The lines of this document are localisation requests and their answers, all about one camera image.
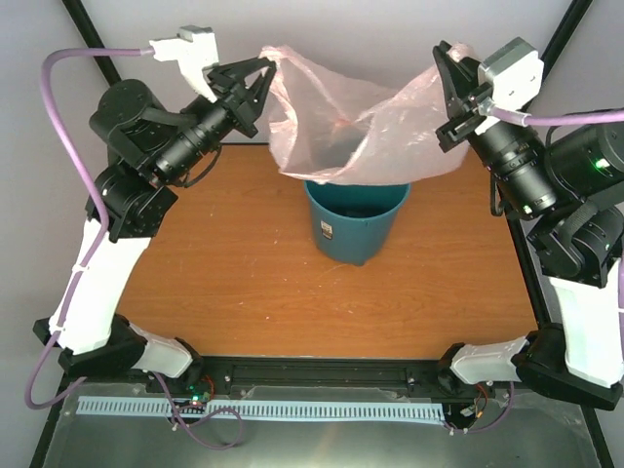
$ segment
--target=green led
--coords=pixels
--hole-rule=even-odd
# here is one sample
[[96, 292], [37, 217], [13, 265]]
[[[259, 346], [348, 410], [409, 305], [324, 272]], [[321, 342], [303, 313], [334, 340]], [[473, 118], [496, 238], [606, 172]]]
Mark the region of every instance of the green led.
[[594, 163], [594, 167], [596, 169], [605, 169], [605, 168], [608, 168], [609, 166], [610, 166], [610, 164], [608, 163], [608, 161], [605, 158], [599, 159], [598, 161], [596, 161]]

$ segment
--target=pink plastic bag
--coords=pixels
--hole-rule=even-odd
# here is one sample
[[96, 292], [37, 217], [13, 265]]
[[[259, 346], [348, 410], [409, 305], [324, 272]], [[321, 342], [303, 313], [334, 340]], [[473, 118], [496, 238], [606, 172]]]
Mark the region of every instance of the pink plastic bag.
[[[455, 46], [460, 58], [470, 50]], [[269, 147], [280, 173], [341, 185], [391, 185], [457, 169], [467, 145], [443, 153], [435, 131], [447, 120], [431, 66], [399, 92], [346, 78], [289, 47], [265, 47], [277, 63]]]

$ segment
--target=wooden table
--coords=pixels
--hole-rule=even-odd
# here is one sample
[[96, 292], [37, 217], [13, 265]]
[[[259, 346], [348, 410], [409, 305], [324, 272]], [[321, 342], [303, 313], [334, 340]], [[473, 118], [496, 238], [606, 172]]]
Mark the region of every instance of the wooden table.
[[206, 179], [179, 195], [119, 311], [202, 354], [435, 359], [456, 341], [536, 328], [474, 154], [412, 186], [363, 267], [316, 249], [302, 182], [279, 175], [266, 146], [226, 146]]

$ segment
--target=white wall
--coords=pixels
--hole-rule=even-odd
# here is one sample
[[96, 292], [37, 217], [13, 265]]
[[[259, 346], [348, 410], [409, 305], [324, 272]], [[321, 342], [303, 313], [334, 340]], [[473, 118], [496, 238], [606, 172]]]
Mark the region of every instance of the white wall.
[[[531, 112], [556, 115], [624, 107], [623, 18], [621, 0], [594, 1]], [[614, 412], [597, 413], [615, 466], [624, 466], [624, 402]]]
[[[183, 24], [211, 25], [223, 62], [255, 56], [266, 44], [286, 43], [338, 72], [388, 86], [401, 86], [429, 66], [431, 48], [442, 39], [472, 44], [482, 57], [516, 35], [543, 50], [567, 3], [85, 1], [103, 40], [111, 47], [144, 46], [150, 38], [175, 34]], [[58, 304], [78, 249], [86, 199], [43, 111], [37, 80], [47, 53], [77, 47], [81, 42], [58, 0], [0, 0], [0, 26], [6, 46], [0, 52], [0, 141], [4, 145], [0, 172], [0, 453], [2, 466], [21, 467], [27, 466], [46, 416], [26, 409], [21, 400], [23, 384], [41, 349], [30, 327]], [[588, 55], [584, 58], [588, 61], [603, 58]], [[119, 59], [116, 63], [123, 76], [145, 80], [171, 109], [192, 99], [171, 63], [158, 64], [149, 58]], [[61, 111], [95, 174], [103, 168], [104, 149], [89, 131], [87, 120], [104, 89], [90, 60], [63, 63], [55, 73]], [[563, 104], [561, 110], [567, 110]], [[58, 381], [58, 366], [50, 363], [40, 379], [38, 396], [51, 395]]]

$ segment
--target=label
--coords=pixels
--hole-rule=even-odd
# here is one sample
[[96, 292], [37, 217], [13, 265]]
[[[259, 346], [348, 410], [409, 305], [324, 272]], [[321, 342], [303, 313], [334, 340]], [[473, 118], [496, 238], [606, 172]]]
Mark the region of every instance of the label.
[[323, 233], [323, 237], [326, 237], [330, 240], [333, 238], [332, 227], [324, 221], [321, 221], [321, 232]]

